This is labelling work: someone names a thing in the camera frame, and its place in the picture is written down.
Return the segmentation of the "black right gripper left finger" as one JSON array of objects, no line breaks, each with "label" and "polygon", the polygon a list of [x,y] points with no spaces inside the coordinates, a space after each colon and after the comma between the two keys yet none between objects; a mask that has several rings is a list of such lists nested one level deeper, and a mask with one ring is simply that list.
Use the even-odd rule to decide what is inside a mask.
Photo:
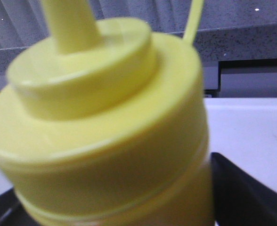
[{"label": "black right gripper left finger", "polygon": [[38,226],[39,224],[25,211],[14,189],[0,194],[0,226]]}]

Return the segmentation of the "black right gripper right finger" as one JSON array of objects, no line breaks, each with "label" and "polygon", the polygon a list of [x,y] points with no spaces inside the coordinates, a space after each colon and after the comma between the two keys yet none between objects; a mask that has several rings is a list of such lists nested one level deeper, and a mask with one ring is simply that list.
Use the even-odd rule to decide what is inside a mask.
[{"label": "black right gripper right finger", "polygon": [[219,226],[277,226],[277,193],[220,153],[211,154]]}]

